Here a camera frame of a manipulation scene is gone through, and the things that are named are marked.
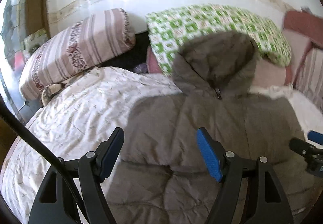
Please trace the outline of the green checkered pillow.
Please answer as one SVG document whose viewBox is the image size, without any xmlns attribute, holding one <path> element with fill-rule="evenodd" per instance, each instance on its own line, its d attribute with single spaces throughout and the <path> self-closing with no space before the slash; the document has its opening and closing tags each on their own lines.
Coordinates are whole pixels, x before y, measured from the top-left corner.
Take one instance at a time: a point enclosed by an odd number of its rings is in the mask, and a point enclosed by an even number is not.
<svg viewBox="0 0 323 224">
<path fill-rule="evenodd" d="M 158 67 L 169 74 L 178 48 L 185 42 L 215 32 L 237 31 L 250 36 L 261 56 L 287 67 L 292 50 L 281 29 L 267 17 L 229 5 L 199 4 L 146 15 L 148 37 Z"/>
</svg>

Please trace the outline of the striped pillow at right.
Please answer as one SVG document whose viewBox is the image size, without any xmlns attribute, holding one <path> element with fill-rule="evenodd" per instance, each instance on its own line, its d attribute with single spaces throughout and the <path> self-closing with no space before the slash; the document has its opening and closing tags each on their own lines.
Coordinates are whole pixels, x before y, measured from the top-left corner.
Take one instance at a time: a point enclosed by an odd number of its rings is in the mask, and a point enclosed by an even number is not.
<svg viewBox="0 0 323 224">
<path fill-rule="evenodd" d="M 322 49 L 312 48 L 300 69 L 295 88 L 322 112 Z"/>
</svg>

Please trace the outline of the red-brown headboard cushion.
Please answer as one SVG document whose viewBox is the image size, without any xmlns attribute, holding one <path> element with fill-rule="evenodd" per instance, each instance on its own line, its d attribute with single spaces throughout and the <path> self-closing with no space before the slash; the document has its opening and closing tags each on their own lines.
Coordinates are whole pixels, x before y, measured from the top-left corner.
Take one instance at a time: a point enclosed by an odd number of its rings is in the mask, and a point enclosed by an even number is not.
<svg viewBox="0 0 323 224">
<path fill-rule="evenodd" d="M 319 49 L 322 49 L 322 26 L 322 17 L 310 13 L 292 10 L 284 15 L 284 29 L 309 37 Z"/>
</svg>

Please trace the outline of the white floral quilt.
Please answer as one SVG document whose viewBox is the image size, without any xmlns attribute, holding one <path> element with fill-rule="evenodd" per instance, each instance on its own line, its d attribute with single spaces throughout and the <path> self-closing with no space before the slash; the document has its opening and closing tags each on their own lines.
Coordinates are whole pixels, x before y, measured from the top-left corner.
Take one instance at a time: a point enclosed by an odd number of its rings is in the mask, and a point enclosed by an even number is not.
<svg viewBox="0 0 323 224">
<path fill-rule="evenodd" d="M 177 94 L 162 74 L 136 74 L 121 68 L 93 68 L 39 109 L 27 128 L 54 155 L 66 161 L 81 158 L 125 128 L 129 112 L 142 98 Z M 27 223 L 49 163 L 17 138 L 1 170 L 1 194 L 21 223 Z"/>
</svg>

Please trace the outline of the striped pink bolster pillow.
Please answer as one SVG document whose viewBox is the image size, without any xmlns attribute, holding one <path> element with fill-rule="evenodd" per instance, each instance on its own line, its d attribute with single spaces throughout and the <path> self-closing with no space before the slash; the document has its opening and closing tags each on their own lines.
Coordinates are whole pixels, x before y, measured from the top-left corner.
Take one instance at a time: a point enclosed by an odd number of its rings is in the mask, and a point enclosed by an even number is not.
<svg viewBox="0 0 323 224">
<path fill-rule="evenodd" d="M 19 91 L 36 100 L 44 88 L 131 50 L 135 33 L 121 8 L 92 14 L 41 45 L 27 60 Z"/>
</svg>

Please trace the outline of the grey-brown hooded puffer jacket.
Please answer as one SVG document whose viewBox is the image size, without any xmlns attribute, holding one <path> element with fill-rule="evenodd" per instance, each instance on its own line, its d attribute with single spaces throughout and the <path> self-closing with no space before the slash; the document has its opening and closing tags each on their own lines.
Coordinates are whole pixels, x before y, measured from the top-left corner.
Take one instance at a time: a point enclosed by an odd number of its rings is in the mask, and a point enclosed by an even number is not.
<svg viewBox="0 0 323 224">
<path fill-rule="evenodd" d="M 187 41 L 172 66 L 180 92 L 138 100 L 124 130 L 120 162 L 107 192 L 117 223 L 204 223 L 219 191 L 197 145 L 206 128 L 242 158 L 265 156 L 287 195 L 295 223 L 316 201 L 322 182 L 289 149 L 304 133 L 286 98 L 251 94 L 258 46 L 238 32 Z"/>
</svg>

